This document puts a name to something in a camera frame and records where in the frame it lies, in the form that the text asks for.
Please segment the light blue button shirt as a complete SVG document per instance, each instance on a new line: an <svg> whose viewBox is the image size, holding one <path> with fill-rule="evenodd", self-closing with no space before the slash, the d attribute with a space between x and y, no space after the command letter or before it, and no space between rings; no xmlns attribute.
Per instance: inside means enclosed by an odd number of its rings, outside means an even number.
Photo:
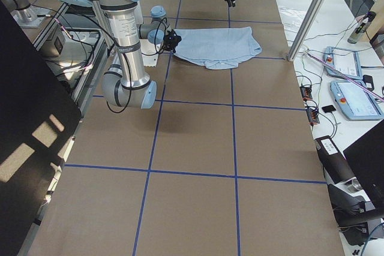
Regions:
<svg viewBox="0 0 384 256"><path fill-rule="evenodd" d="M210 70L237 68L262 52L254 39L252 29L212 28L177 29L181 42L174 55L180 59Z"/></svg>

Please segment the metal reacher grabber tool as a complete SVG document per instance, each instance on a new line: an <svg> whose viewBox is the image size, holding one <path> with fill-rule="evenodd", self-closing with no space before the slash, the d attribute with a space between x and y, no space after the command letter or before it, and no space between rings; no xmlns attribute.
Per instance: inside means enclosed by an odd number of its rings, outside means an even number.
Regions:
<svg viewBox="0 0 384 256"><path fill-rule="evenodd" d="M364 85L361 85L359 84L356 80L354 79L351 79L349 76L343 74L342 72L336 70L334 67L332 67L331 65L327 64L326 62L322 61L321 59L315 57L314 55L312 55L311 53L309 52L304 52L305 55L307 55L310 59L314 60L314 61L317 61L318 63L320 63L321 65L323 65L325 68L328 68L330 69L331 71L333 71L334 73L336 73L338 76L340 76L342 79L345 79L347 80L348 82L351 82L353 83L354 85L356 85L358 88L362 89L364 92L370 94L371 96L373 96L373 98L377 98L379 99L381 102L383 102L383 97L379 96L378 94L374 93L373 91L370 91L368 88L366 88Z"/></svg>

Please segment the upper blue teach pendant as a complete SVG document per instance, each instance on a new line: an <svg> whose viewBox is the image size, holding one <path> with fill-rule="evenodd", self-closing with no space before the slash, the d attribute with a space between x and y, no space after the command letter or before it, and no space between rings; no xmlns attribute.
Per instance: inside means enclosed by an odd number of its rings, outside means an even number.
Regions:
<svg viewBox="0 0 384 256"><path fill-rule="evenodd" d="M357 51L328 46L324 52L324 62L351 79L362 80L363 78L359 53ZM328 68L326 68L326 71L331 77L341 78Z"/></svg>

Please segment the blue teach pendant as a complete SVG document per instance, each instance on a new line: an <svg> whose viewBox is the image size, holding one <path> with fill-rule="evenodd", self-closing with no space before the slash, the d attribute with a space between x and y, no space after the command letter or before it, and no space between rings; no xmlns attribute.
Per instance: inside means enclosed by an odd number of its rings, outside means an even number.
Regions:
<svg viewBox="0 0 384 256"><path fill-rule="evenodd" d="M362 80L363 78L359 53L357 51L328 46L324 52L324 62L351 79ZM331 77L341 78L328 68L326 68L326 71Z"/></svg>
<svg viewBox="0 0 384 256"><path fill-rule="evenodd" d="M349 121L376 121L383 119L383 112L372 95L357 85L336 80L329 84L333 99L340 112Z"/></svg>

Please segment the black power strips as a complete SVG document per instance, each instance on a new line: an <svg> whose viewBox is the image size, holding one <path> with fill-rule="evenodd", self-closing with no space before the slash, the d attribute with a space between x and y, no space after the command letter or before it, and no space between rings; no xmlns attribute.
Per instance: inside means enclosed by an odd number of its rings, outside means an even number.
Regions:
<svg viewBox="0 0 384 256"><path fill-rule="evenodd" d="M302 100L304 102L305 111L307 113L307 118L309 124L313 127L314 125L320 124L319 121L319 106L313 100L312 88L310 85L300 85L300 91L302 95Z"/></svg>

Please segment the dark panel foreground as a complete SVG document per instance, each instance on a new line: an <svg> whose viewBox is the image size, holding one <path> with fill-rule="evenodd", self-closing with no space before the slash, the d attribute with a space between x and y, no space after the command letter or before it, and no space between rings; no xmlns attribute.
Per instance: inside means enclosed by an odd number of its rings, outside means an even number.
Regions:
<svg viewBox="0 0 384 256"><path fill-rule="evenodd" d="M1 7L1 254L17 255L81 112Z"/></svg>

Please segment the lower blue teach pendant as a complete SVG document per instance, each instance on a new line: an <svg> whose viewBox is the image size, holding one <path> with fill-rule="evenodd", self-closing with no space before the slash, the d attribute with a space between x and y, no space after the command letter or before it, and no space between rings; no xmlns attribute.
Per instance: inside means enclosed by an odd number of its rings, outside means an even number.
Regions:
<svg viewBox="0 0 384 256"><path fill-rule="evenodd" d="M329 84L333 99L340 112L349 121L376 121L383 119L383 112L372 95L357 85L336 80Z"/></svg>

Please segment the black monitor corner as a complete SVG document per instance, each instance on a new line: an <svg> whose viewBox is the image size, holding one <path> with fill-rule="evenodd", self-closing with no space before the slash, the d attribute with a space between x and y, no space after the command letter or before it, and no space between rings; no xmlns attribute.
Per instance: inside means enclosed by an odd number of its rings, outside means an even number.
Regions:
<svg viewBox="0 0 384 256"><path fill-rule="evenodd" d="M383 122L343 151L349 167L376 208L383 207Z"/></svg>

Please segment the black monitor stand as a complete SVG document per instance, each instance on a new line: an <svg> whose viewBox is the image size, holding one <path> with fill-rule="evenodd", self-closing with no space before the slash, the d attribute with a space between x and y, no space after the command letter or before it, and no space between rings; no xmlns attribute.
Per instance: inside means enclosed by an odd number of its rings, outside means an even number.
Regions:
<svg viewBox="0 0 384 256"><path fill-rule="evenodd" d="M327 185L338 229L349 245L383 238L382 188L376 184L364 188L356 177Z"/></svg>

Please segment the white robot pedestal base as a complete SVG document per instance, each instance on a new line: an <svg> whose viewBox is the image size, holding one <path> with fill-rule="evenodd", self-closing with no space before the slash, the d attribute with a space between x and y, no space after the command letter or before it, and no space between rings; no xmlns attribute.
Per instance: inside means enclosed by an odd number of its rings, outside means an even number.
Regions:
<svg viewBox="0 0 384 256"><path fill-rule="evenodd" d="M152 44L147 39L140 39L143 64L145 67L156 67L160 45Z"/></svg>

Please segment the aluminium frame post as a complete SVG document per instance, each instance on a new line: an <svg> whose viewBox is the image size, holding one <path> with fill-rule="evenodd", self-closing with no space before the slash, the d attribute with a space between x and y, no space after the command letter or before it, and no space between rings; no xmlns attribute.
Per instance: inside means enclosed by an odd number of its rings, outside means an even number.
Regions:
<svg viewBox="0 0 384 256"><path fill-rule="evenodd" d="M299 49L304 43L304 40L323 4L324 0L312 0L304 20L299 28L299 31L293 41L293 44L287 54L287 60L293 62L299 53Z"/></svg>

